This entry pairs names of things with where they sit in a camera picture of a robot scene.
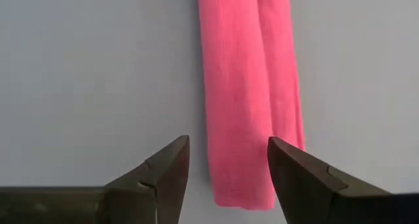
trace folded fabric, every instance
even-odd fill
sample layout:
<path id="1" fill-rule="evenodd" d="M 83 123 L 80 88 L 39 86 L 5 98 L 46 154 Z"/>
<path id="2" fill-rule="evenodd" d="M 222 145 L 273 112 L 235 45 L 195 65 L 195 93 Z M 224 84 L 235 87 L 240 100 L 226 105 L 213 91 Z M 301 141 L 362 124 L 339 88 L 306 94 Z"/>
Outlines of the folded fabric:
<path id="1" fill-rule="evenodd" d="M 269 136 L 304 149 L 289 0 L 198 0 L 215 202 L 269 210 Z"/>

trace towel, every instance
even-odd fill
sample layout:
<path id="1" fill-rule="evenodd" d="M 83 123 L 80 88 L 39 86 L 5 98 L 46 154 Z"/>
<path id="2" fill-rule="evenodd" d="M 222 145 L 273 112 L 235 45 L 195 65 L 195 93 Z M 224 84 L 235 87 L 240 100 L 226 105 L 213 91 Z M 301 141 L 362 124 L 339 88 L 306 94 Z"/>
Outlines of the towel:
<path id="1" fill-rule="evenodd" d="M 304 149 L 289 0 L 198 0 L 215 202 L 269 210 L 267 141 Z"/>

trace metal tool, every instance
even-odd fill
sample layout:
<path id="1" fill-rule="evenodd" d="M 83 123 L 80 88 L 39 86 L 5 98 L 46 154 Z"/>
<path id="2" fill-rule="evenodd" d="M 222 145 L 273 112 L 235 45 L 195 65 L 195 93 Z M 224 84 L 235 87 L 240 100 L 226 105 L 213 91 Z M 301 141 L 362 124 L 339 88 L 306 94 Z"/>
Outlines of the metal tool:
<path id="1" fill-rule="evenodd" d="M 0 187 L 0 223 L 176 224 L 188 173 L 181 136 L 105 187 Z"/>
<path id="2" fill-rule="evenodd" d="M 270 138 L 268 162 L 288 224 L 419 223 L 419 194 L 393 195 Z"/>

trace pink microfiber cloth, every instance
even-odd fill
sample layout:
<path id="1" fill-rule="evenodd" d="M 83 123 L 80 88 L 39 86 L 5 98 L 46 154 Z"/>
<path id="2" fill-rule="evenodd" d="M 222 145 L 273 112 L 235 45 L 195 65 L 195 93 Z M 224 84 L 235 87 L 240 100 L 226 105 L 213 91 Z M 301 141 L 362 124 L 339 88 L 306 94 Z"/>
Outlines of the pink microfiber cloth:
<path id="1" fill-rule="evenodd" d="M 269 210 L 270 136 L 304 149 L 289 0 L 198 0 L 215 202 Z"/>

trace white wall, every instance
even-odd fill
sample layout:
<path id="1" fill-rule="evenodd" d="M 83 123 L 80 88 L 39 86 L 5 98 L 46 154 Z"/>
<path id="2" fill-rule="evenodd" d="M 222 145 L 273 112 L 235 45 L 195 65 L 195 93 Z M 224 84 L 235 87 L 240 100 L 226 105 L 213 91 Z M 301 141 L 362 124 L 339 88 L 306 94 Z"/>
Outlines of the white wall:
<path id="1" fill-rule="evenodd" d="M 291 0 L 309 152 L 419 190 L 416 0 Z M 284 223 L 218 208 L 196 0 L 0 0 L 0 185 L 103 185 L 180 134 L 180 223 Z"/>

